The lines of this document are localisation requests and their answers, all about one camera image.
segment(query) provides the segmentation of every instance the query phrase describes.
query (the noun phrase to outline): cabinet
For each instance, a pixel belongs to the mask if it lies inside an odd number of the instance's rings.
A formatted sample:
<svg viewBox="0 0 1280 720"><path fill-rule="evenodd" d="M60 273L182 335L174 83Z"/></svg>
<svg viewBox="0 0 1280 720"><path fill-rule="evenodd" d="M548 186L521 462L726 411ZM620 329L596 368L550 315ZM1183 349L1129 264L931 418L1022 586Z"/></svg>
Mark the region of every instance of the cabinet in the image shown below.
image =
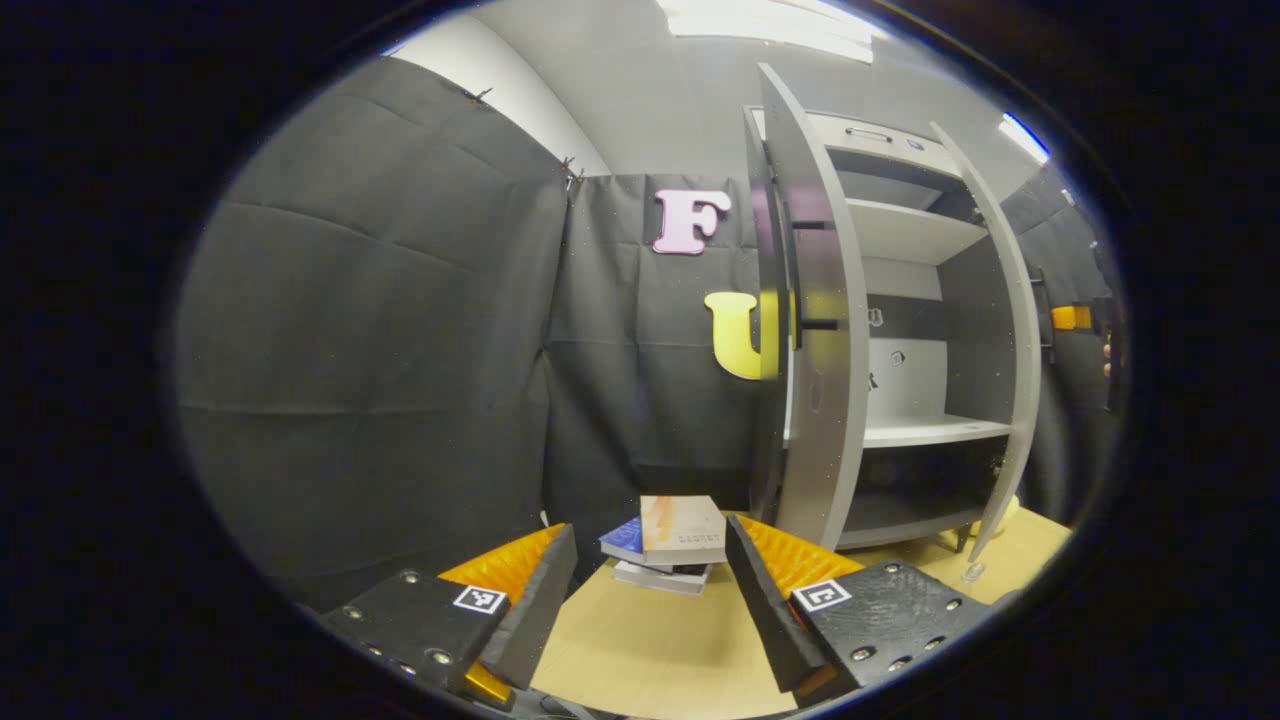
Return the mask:
<svg viewBox="0 0 1280 720"><path fill-rule="evenodd" d="M936 123L929 138L808 111L759 70L764 105L744 111L767 386L753 512L828 548L982 519L977 559L1039 392L1009 222Z"/></svg>

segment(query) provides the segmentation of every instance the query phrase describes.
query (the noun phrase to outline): stack of books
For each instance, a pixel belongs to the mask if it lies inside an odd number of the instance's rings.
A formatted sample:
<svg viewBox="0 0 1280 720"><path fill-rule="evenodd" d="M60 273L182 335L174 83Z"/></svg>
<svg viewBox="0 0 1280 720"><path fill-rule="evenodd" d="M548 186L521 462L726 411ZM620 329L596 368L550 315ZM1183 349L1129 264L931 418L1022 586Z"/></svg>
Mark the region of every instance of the stack of books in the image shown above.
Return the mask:
<svg viewBox="0 0 1280 720"><path fill-rule="evenodd" d="M705 495L641 496L640 516L600 537L600 552L618 559L616 580L703 594L712 565L724 562L724 516Z"/></svg>

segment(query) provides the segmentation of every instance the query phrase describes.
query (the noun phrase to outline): ceiling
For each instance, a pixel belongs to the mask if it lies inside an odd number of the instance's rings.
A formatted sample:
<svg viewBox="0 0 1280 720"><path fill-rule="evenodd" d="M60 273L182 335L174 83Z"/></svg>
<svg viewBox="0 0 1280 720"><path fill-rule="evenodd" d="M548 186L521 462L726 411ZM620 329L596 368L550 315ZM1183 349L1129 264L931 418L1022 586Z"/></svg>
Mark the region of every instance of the ceiling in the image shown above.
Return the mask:
<svg viewBox="0 0 1280 720"><path fill-rule="evenodd" d="M742 105L769 63L801 105L933 137L938 122L1005 197L1037 165L997 132L1001 108L928 50L873 42L870 65L758 40L672 37L653 0L498 0L468 14L507 41L613 173L746 174Z"/></svg>

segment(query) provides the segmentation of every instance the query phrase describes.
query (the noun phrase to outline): blue book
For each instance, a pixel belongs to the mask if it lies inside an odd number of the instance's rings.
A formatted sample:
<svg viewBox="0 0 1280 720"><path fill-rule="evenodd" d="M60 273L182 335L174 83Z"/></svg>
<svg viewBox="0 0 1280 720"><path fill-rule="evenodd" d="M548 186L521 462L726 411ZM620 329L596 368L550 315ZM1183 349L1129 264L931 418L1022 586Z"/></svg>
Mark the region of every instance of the blue book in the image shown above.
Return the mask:
<svg viewBox="0 0 1280 720"><path fill-rule="evenodd" d="M600 536L600 552L659 573L671 573L672 570L671 565L645 565L644 532L640 528L640 518L632 518L621 527Z"/></svg>

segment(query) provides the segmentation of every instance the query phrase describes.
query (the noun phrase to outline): wooden table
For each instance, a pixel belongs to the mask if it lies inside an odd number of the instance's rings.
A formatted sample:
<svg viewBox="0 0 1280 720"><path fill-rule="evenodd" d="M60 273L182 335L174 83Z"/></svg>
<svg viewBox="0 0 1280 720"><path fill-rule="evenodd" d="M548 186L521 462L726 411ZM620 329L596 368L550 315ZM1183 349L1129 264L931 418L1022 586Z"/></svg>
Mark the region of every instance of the wooden table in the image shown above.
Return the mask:
<svg viewBox="0 0 1280 720"><path fill-rule="evenodd" d="M904 560L993 602L1024 587L1070 530L1021 509L982 553L987 568L961 577L968 552L955 533L846 552L873 565ZM722 720L795 710L780 693L760 637L728 564L716 565L698 597L630 585L603 565L561 609L532 687L609 712L653 720Z"/></svg>

